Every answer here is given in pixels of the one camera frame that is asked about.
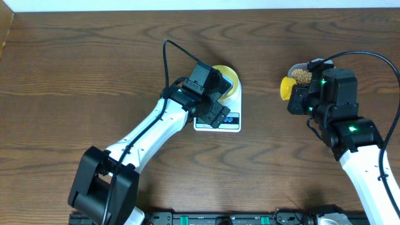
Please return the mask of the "yellow measuring scoop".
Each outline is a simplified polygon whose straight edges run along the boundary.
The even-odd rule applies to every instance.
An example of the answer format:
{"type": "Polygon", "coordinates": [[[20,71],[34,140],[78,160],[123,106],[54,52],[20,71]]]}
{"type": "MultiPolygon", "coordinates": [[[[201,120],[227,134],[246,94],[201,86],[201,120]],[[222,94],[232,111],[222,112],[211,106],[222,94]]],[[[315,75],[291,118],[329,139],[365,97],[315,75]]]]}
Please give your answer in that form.
{"type": "Polygon", "coordinates": [[[280,85],[280,95],[283,101],[289,100],[293,86],[297,84],[297,81],[292,77],[284,77],[280,85]]]}

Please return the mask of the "white digital kitchen scale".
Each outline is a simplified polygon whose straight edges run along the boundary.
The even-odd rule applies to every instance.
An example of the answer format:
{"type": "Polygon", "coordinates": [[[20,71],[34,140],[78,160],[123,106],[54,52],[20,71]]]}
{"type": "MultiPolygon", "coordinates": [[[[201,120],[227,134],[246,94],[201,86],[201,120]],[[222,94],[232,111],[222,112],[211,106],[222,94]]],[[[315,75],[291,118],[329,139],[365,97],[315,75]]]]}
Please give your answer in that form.
{"type": "Polygon", "coordinates": [[[210,125],[199,118],[195,118],[194,129],[197,131],[210,131],[210,132],[226,132],[226,133],[238,133],[241,130],[242,124],[242,87],[241,92],[236,99],[233,100],[218,100],[223,106],[227,106],[231,111],[224,119],[222,124],[214,129],[210,125]]]}

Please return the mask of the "pile of soybeans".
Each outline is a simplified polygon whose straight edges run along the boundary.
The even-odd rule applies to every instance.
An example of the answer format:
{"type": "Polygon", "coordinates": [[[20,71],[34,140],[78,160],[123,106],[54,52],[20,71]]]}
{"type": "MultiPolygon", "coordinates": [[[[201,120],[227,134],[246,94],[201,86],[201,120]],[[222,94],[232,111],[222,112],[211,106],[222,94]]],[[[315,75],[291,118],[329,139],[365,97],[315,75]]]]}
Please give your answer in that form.
{"type": "Polygon", "coordinates": [[[309,84],[312,80],[312,73],[303,69],[295,69],[291,75],[298,84],[309,84]]]}

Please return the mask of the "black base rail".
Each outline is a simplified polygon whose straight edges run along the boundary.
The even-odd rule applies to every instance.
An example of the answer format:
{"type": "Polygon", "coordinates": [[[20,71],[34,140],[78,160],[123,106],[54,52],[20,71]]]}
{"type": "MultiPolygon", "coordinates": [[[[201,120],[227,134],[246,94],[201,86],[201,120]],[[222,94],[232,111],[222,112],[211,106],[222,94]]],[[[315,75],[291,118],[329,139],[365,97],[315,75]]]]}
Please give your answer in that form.
{"type": "Polygon", "coordinates": [[[366,225],[369,220],[365,213],[346,213],[340,207],[323,205],[310,211],[298,211],[282,207],[274,212],[218,214],[199,212],[149,212],[144,215],[143,225],[318,225],[318,224],[353,224],[366,225]]]}

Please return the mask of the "clear plastic container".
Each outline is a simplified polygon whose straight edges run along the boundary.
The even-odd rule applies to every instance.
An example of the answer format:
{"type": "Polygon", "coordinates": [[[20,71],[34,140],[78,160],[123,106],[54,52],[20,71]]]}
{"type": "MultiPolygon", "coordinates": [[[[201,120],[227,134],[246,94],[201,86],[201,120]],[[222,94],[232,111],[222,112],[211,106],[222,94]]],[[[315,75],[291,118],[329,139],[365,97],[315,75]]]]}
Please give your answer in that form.
{"type": "Polygon", "coordinates": [[[309,72],[307,71],[306,63],[295,64],[287,73],[287,77],[289,78],[305,78],[308,76],[309,72]]]}

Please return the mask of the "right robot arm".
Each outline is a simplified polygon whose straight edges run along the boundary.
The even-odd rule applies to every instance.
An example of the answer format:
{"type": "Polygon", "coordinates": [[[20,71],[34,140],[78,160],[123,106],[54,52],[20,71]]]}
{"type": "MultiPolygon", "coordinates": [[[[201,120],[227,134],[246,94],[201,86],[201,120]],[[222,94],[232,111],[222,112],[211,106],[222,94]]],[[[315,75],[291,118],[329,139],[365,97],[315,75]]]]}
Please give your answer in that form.
{"type": "Polygon", "coordinates": [[[354,73],[336,68],[315,72],[309,84],[284,77],[280,87],[291,114],[318,124],[318,138],[350,178],[370,224],[399,224],[399,186],[376,125],[358,114],[357,90],[354,73]]]}

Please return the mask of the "wooden panel at left edge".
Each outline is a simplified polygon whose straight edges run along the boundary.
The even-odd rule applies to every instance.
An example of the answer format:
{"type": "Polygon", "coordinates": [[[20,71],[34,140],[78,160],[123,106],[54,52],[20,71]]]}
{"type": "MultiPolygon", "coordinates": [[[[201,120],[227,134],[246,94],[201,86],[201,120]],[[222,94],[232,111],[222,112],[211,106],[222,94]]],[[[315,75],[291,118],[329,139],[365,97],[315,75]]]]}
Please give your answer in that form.
{"type": "Polygon", "coordinates": [[[14,19],[14,12],[1,0],[0,3],[0,56],[3,55],[6,41],[9,36],[11,25],[14,19]]]}

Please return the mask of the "pale yellow bowl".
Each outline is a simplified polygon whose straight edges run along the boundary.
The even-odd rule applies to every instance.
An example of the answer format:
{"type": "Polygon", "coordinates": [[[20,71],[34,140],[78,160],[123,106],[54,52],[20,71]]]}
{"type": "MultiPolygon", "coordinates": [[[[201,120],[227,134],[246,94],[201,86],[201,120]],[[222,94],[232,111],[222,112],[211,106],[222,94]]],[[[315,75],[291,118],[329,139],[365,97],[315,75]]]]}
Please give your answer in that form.
{"type": "Polygon", "coordinates": [[[224,77],[229,78],[232,81],[232,88],[229,92],[227,92],[224,96],[220,98],[220,100],[233,100],[236,99],[239,93],[241,92],[241,83],[239,81],[239,77],[237,73],[228,66],[224,65],[215,65],[214,69],[219,70],[224,77]]]}

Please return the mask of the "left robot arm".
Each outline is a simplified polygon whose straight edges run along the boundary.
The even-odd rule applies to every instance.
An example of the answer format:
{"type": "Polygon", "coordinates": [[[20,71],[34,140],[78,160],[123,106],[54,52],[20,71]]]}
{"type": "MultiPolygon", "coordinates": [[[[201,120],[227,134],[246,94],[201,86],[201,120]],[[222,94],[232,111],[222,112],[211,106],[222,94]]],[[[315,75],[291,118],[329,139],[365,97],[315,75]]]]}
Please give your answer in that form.
{"type": "Polygon", "coordinates": [[[140,173],[175,133],[194,118],[218,128],[230,110],[221,101],[239,86],[230,67],[198,62],[189,77],[168,84],[152,112],[105,150],[91,146],[80,160],[67,203],[94,224],[142,224],[136,206],[140,173]]]}

